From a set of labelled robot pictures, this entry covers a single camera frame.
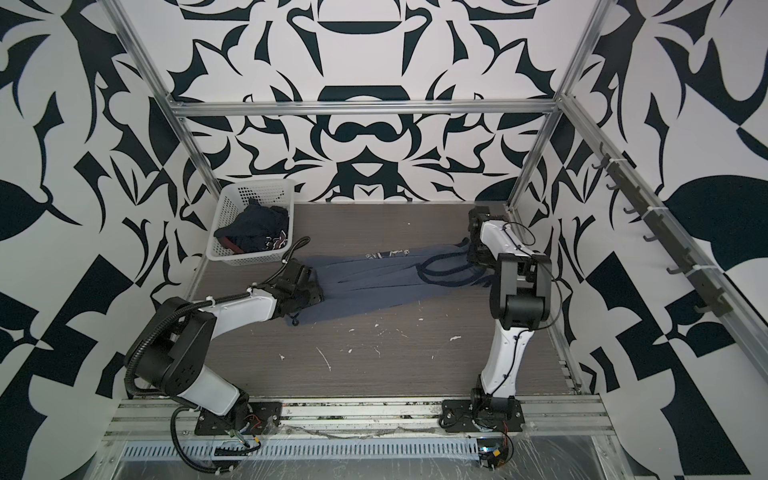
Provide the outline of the white plastic laundry basket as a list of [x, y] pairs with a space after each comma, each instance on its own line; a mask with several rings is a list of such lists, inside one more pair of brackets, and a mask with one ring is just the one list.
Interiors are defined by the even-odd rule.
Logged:
[[[206, 257], [209, 261], [223, 262], [230, 266], [280, 262], [293, 243], [294, 193], [296, 183], [289, 179], [256, 179], [232, 183], [220, 193], [215, 214], [209, 227]], [[288, 225], [284, 241], [279, 249], [270, 248], [252, 253], [236, 253], [216, 239], [216, 230], [231, 225], [243, 213], [251, 200], [260, 206], [278, 206], [287, 211]]]

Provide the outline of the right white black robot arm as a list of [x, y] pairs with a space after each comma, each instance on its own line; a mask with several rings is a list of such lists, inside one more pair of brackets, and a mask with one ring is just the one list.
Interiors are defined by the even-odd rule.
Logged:
[[489, 308], [495, 320], [472, 409], [512, 417], [525, 349], [550, 316], [551, 261], [515, 234], [514, 222], [493, 215], [486, 206], [470, 210], [468, 220], [468, 260], [493, 270]]

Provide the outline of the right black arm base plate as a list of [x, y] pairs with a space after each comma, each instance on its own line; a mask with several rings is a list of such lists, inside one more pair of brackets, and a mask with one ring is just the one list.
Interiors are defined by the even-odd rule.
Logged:
[[525, 423], [520, 402], [514, 397], [490, 400], [444, 400], [438, 425], [449, 433], [517, 433]]

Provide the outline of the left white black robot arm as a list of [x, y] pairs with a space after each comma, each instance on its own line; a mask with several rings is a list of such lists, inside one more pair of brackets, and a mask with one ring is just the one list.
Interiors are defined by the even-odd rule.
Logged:
[[323, 301], [314, 270], [297, 260], [246, 291], [189, 302], [161, 304], [124, 359], [130, 397], [165, 396], [240, 429], [249, 397], [206, 366], [213, 339], [238, 328], [291, 317]]

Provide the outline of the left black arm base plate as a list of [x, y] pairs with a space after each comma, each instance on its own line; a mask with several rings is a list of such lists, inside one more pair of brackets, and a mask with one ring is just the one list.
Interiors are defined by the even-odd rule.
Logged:
[[202, 409], [194, 433], [216, 436], [237, 430], [243, 435], [260, 435], [281, 421], [283, 404], [279, 401], [244, 401], [236, 403], [229, 413], [220, 416]]

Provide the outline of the blue-grey tank top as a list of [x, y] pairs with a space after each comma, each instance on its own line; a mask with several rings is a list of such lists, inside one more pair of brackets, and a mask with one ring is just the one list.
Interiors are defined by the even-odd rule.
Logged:
[[357, 256], [307, 257], [323, 300], [290, 316], [295, 325], [314, 324], [418, 303], [470, 286], [488, 287], [490, 267], [468, 259], [470, 242], [391, 250]]

